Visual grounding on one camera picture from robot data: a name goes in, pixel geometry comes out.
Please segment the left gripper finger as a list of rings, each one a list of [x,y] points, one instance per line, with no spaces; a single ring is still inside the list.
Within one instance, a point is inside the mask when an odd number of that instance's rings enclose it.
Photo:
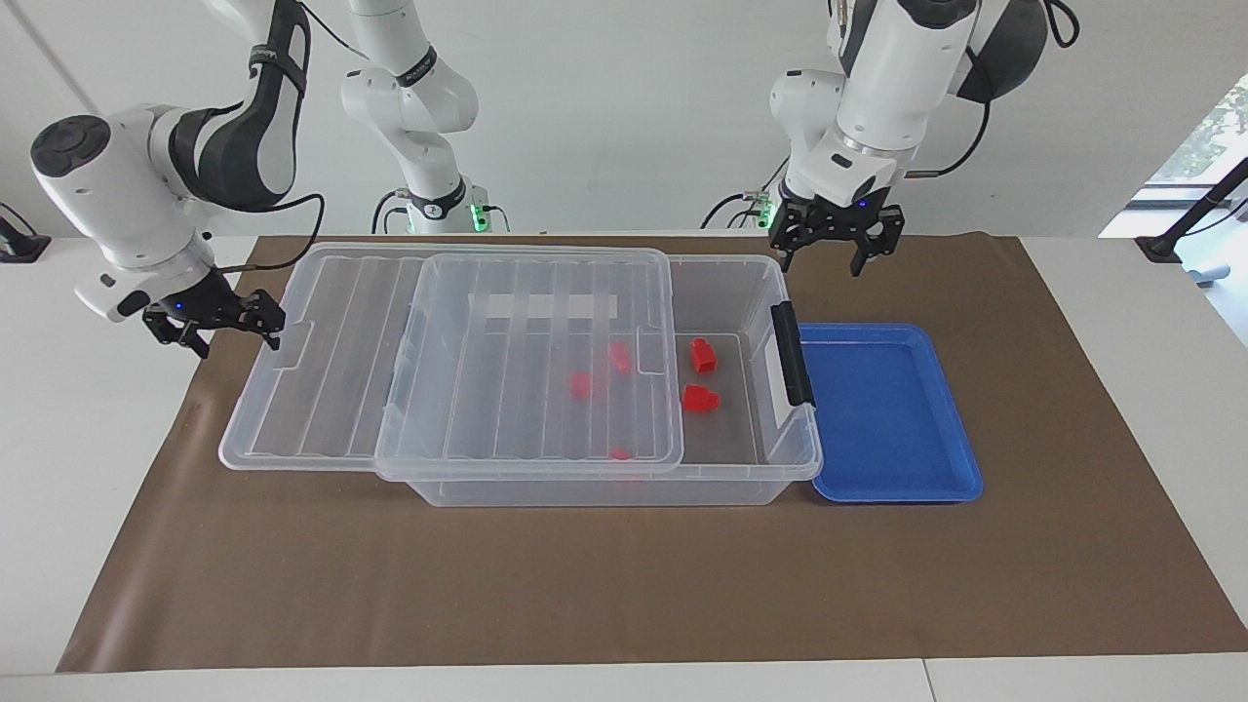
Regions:
[[[802,249],[802,225],[773,222],[768,230],[768,245],[775,251],[780,270],[787,274],[792,267],[792,259],[799,249]]]
[[[894,236],[889,234],[870,235],[869,232],[856,232],[854,236],[856,252],[847,265],[847,271],[854,277],[862,275],[870,259],[890,256],[894,254]]]

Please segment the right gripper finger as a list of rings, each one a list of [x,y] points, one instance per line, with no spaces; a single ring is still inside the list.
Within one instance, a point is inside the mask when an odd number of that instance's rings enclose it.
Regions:
[[[197,329],[176,329],[173,325],[149,325],[149,330],[161,345],[175,345],[187,349],[198,358],[208,358],[210,344],[203,339]]]
[[[257,334],[268,349],[280,350],[280,334],[285,331],[286,314],[277,299],[266,290],[255,290],[250,296],[238,299],[238,302],[240,332]]]

